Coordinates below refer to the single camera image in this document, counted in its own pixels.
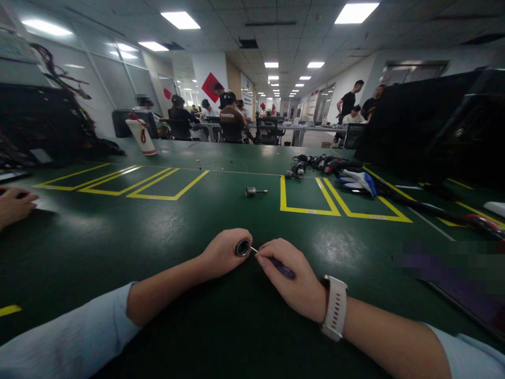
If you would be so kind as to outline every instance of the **black t-shirt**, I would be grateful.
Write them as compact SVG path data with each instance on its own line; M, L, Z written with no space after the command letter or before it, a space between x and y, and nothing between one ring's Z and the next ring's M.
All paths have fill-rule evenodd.
M348 92L344 95L342 100L344 102L342 103L342 113L340 114L340 117L338 118L339 124L342 123L344 116L347 116L349 113L351 113L352 107L354 107L354 103L356 102L356 95L352 92Z
M365 119L367 119L368 111L377 105L377 100L378 99L374 99L373 97L371 97L368 100L366 100L365 103L363 104L363 117Z

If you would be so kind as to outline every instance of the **green workbench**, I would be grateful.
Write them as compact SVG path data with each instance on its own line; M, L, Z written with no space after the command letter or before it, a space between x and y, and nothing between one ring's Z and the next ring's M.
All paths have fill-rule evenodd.
M350 296L504 351L479 325L391 261L401 241L444 246L447 236L482 241L479 235L426 217L430 225L405 207L346 192L333 175L311 168L303 181L283 178L295 155L336 152L155 141L158 155L144 157L133 139L117 142L126 156L39 168L13 184L39 194L41 211L0 235L0 308L22 308L0 318L0 344L197 256L224 229L243 227L256 248L278 237L292 242L316 275L343 280ZM368 168L390 183L403 183ZM246 186L268 194L246 197ZM328 375L388 376L352 345L333 343L292 311L249 259L175 301L97 376Z

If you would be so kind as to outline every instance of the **wristwatch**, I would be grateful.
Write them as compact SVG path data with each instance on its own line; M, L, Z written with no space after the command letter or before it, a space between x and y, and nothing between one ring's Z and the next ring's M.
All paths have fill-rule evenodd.
M329 290L329 296L326 318L320 324L320 329L323 334L339 342L343 338L342 332L346 320L347 284L328 275L322 277L321 283Z

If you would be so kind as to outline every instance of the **red diamond sign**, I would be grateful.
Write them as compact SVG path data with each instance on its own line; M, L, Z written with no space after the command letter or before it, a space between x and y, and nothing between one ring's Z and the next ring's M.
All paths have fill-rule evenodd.
M209 96L209 98L216 103L219 100L219 95L216 93L216 90L214 89L214 86L216 84L221 84L216 77L212 74L209 73L209 76L207 76L207 79L205 79L203 86L201 89Z

